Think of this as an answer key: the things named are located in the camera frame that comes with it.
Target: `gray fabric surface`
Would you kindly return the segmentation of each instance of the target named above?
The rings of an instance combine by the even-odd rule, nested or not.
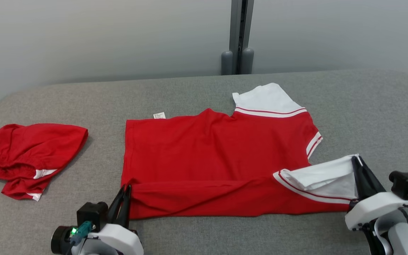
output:
[[[391,171],[408,171],[408,76],[402,73],[345,70],[38,87],[0,100],[0,127],[74,124],[88,128],[89,139],[39,202],[0,193],[0,254],[51,254],[53,231],[76,224],[81,205],[112,201],[126,119],[195,115],[205,108],[232,114],[232,92],[270,82],[308,109],[324,137],[311,163],[358,152],[388,189]],[[131,227],[147,255],[369,254],[364,235],[346,229],[344,213],[171,217],[134,221]]]

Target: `red and white jersey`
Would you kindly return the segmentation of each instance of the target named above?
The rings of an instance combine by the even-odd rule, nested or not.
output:
[[[130,218],[346,211],[350,158],[310,166],[322,136],[278,84],[239,94],[232,116],[128,120],[121,184]]]

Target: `clothing tag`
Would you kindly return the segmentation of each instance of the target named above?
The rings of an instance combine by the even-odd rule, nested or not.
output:
[[[163,113],[156,113],[156,114],[154,114],[154,118],[166,118],[166,116],[165,116],[165,112],[163,112]]]

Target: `red fabric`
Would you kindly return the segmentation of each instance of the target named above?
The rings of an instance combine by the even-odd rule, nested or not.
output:
[[[347,210],[296,194],[272,176],[309,166],[306,147],[317,132],[308,112],[273,118],[207,109],[128,120],[121,184],[132,184],[130,218]]]
[[[87,129],[63,124],[10,124],[0,129],[0,179],[2,193],[14,199],[42,193],[51,178],[75,157],[86,143]],[[36,170],[55,170],[34,179]]]

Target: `red stripe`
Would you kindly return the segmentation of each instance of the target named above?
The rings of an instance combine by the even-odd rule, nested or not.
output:
[[[236,109],[237,108],[239,108],[239,109],[241,109],[241,110],[244,110],[244,111],[249,111],[249,112],[257,112],[257,113],[275,113],[275,114],[291,114],[291,113],[295,113],[295,112],[298,112],[298,111],[301,111],[301,110],[306,110],[306,108],[300,108],[300,109],[297,109],[297,110],[295,110],[295,111],[293,111],[293,112],[290,112],[290,113],[276,113],[276,112],[269,112],[269,111],[259,111],[259,110],[248,110],[248,109],[244,109],[244,108],[241,108],[241,107],[236,107]]]
[[[308,152],[308,154],[306,155],[307,157],[310,155],[310,153],[313,151],[313,148],[316,146],[317,142],[319,142],[319,140],[322,138],[322,136],[319,136],[319,138],[314,142],[313,146],[311,146],[310,151]]]
[[[281,176],[280,173],[278,173],[278,176],[280,176],[280,178],[281,178],[283,181],[285,181],[285,183],[289,184],[289,185],[290,185],[291,187],[293,187],[294,189],[296,189],[296,190],[298,190],[298,191],[300,191],[300,192],[305,192],[305,193],[310,194],[310,195],[315,196],[315,197],[330,198],[330,199],[342,199],[342,200],[348,200],[348,201],[352,200],[352,199],[350,199],[350,198],[345,198],[345,197],[326,197],[326,196],[324,196],[324,195],[316,195],[316,194],[313,194],[313,193],[310,193],[310,192],[306,192],[306,191],[303,191],[303,190],[301,190],[301,189],[297,189],[296,187],[294,187],[292,184],[290,184],[288,181],[286,181],[286,179],[284,179],[283,176]]]

